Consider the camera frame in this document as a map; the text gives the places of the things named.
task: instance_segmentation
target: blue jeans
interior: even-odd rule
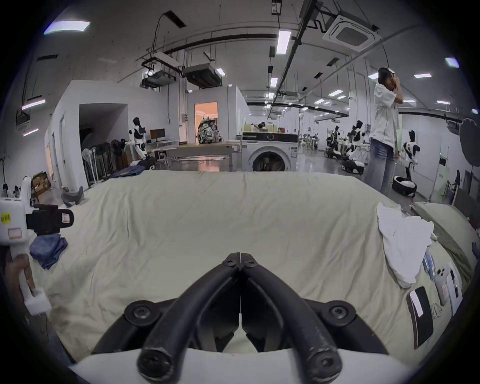
[[[378,140],[370,140],[370,161],[363,182],[388,195],[395,168],[394,149]]]

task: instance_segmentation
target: washing machine door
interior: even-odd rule
[[[275,146],[262,146],[249,157],[247,171],[290,171],[291,161],[285,151]]]

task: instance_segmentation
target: table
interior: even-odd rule
[[[171,169],[172,157],[188,156],[221,156],[228,155],[228,169],[233,170],[234,147],[239,147],[240,141],[226,141],[211,144],[183,144],[172,145],[164,148],[154,149],[151,152],[163,152],[165,154],[167,167]]]

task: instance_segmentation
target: label sticker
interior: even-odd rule
[[[8,228],[8,238],[10,240],[21,239],[22,238],[22,229],[21,228]]]
[[[420,300],[417,296],[417,293],[415,291],[411,291],[410,298],[412,299],[412,303],[415,306],[418,317],[421,317],[423,315],[423,309],[421,308]]]
[[[10,218],[10,212],[2,212],[1,214],[1,223],[8,224],[11,223],[12,219]]]

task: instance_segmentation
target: wrinkled sheet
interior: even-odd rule
[[[59,338],[80,360],[132,301],[178,297],[230,253],[247,252],[306,299],[351,303],[393,357],[414,365],[451,310],[443,307],[433,335],[414,350],[410,289],[387,266],[379,202],[395,206],[350,176],[146,170],[86,191],[71,208],[74,225],[61,230],[69,247],[48,271],[32,260],[34,279]],[[435,241],[430,252],[437,264],[450,261]],[[420,286],[440,303],[423,269],[411,289]],[[239,330],[228,351],[253,347]]]
[[[462,292],[465,292],[477,264],[472,251],[472,242],[478,240],[477,233],[452,205],[418,202],[413,205],[413,210],[424,220],[433,222],[438,242],[452,257],[462,277]]]

